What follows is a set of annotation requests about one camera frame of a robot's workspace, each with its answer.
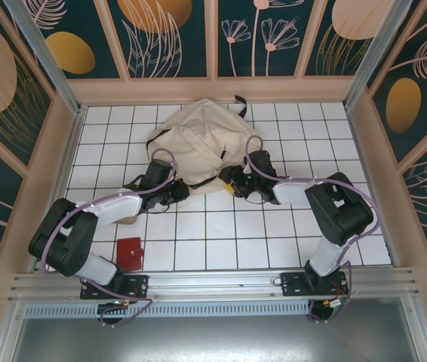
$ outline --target black strap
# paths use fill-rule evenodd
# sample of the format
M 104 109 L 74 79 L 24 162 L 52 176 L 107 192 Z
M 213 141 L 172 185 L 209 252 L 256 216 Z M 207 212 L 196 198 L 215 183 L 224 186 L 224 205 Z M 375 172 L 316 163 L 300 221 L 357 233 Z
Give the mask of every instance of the black strap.
M 243 103 L 244 104 L 244 108 L 240 111 L 240 113 L 238 115 L 240 115 L 242 118 L 245 117 L 245 115 L 247 114 L 247 101 L 245 100 L 245 98 L 242 98 L 241 96 L 235 96 L 235 100 Z
M 196 190 L 196 189 L 202 187 L 203 185 L 207 185 L 208 183 L 211 183 L 216 178 L 217 178 L 217 176 L 212 176 L 210 179 L 205 179 L 201 183 L 197 183 L 196 185 L 189 185 L 189 188 Z
M 146 150 L 148 151 L 148 145 L 150 143 L 152 143 L 154 140 L 156 140 L 157 138 L 159 138 L 160 136 L 166 134 L 169 130 L 163 130 L 162 132 L 160 132 L 159 134 L 157 134 L 155 137 L 153 137 L 151 140 L 146 141 Z

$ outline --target cloth bag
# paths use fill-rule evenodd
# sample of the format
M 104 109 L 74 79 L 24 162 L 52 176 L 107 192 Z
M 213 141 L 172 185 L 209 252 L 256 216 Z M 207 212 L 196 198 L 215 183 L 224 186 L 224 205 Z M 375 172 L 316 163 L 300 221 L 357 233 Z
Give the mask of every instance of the cloth bag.
M 245 105 L 239 115 L 212 100 L 199 100 L 175 113 L 152 132 L 146 142 L 150 160 L 152 153 L 159 148 L 174 154 L 177 179 L 183 179 L 189 185 L 191 195 L 224 189 L 225 184 L 217 179 L 219 172 L 224 167 L 244 161 L 247 139 L 256 132 L 242 118 L 247 111 L 247 103 L 241 97 L 235 98 Z M 258 149 L 259 140 L 252 140 L 249 152 Z M 155 158 L 171 161 L 166 152 L 157 152 Z

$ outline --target black mounting bracket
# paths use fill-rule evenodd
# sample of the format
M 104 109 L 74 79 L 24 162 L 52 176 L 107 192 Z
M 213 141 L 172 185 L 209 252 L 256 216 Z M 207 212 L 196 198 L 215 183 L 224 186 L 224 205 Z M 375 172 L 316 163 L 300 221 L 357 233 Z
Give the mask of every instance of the black mounting bracket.
M 316 291 L 312 289 L 306 280 L 303 271 L 281 274 L 281 288 L 283 296 L 336 296 L 337 286 L 348 294 L 348 285 L 344 272 L 335 271 L 322 278 L 322 284 L 319 284 Z
M 146 292 L 148 291 L 148 275 L 123 275 L 123 280 L 116 294 L 122 296 L 131 296 L 131 298 L 146 298 Z M 102 300 L 102 299 L 117 299 L 114 296 L 110 296 L 98 290 L 88 282 L 84 282 L 81 279 L 81 292 L 79 294 L 80 299 L 85 300 Z

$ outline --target red object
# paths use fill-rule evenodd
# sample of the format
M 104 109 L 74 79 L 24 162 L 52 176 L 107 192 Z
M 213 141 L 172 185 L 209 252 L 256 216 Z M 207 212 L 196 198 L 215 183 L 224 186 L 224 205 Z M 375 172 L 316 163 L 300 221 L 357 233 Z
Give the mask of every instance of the red object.
M 116 263 L 124 272 L 140 270 L 142 256 L 140 238 L 118 239 Z

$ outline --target white tile floor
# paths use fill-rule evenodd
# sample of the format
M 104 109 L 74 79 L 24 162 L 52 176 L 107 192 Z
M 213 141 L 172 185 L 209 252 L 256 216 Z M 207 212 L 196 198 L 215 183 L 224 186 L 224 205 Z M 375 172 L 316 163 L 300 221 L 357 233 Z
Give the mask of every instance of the white tile floor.
M 233 112 L 240 105 L 228 105 Z M 145 141 L 181 105 L 90 107 L 66 193 L 83 201 L 113 193 L 148 165 Z M 265 140 L 280 175 L 346 173 L 368 192 L 364 171 L 341 103 L 254 103 L 246 121 Z M 249 201 L 259 202 L 259 195 Z M 227 192 L 191 196 L 163 214 L 143 214 L 133 225 L 99 229 L 92 250 L 115 262 L 116 240 L 145 242 L 143 270 L 289 268 L 306 263 L 321 232 L 311 210 L 251 204 Z M 347 253 L 353 265 L 391 260 L 378 230 Z

